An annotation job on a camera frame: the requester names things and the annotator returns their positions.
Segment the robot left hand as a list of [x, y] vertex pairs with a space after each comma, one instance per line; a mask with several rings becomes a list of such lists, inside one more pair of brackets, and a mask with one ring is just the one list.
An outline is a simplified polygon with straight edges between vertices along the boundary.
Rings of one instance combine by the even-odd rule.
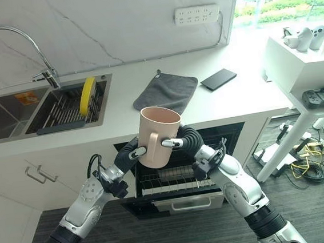
[[117, 153], [114, 165], [126, 174], [145, 153], [146, 147], [138, 146], [138, 137], [134, 137]]

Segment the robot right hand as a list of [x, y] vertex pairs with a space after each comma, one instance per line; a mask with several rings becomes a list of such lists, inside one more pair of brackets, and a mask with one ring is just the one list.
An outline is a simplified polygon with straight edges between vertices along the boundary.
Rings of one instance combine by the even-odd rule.
[[165, 139], [162, 147], [180, 149], [191, 157], [194, 157], [203, 146], [203, 139], [197, 130], [189, 125], [180, 125], [176, 138]]

